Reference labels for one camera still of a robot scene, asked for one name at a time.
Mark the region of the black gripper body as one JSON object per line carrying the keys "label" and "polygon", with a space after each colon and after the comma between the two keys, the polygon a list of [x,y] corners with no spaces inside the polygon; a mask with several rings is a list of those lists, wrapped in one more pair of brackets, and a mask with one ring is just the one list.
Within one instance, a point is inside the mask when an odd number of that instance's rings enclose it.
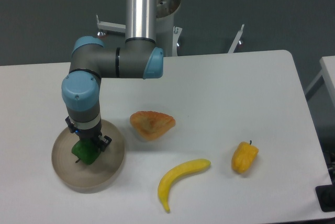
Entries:
{"label": "black gripper body", "polygon": [[76,134],[80,139],[89,139],[94,143],[100,142],[102,136],[102,123],[100,116],[90,122],[72,121],[68,116],[65,119],[65,122],[68,125],[70,133]]}

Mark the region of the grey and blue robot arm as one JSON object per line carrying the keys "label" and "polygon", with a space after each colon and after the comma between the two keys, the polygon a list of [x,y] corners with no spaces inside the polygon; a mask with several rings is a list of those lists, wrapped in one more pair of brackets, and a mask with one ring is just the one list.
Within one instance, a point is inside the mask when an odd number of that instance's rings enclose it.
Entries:
{"label": "grey and blue robot arm", "polygon": [[101,133],[99,91],[103,78],[157,79],[163,75],[163,49],[156,43],[157,0],[126,0],[124,48],[107,50],[94,37],[75,43],[61,85],[71,133],[105,151],[111,138]]}

